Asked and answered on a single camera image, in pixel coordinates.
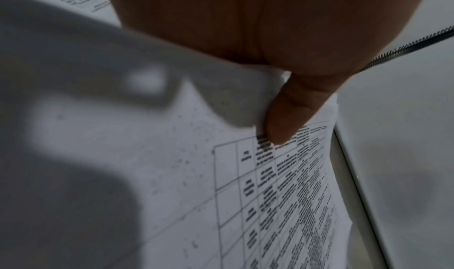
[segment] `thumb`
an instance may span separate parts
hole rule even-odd
[[[268,109],[265,120],[267,138],[277,145],[288,141],[349,76],[292,74]]]

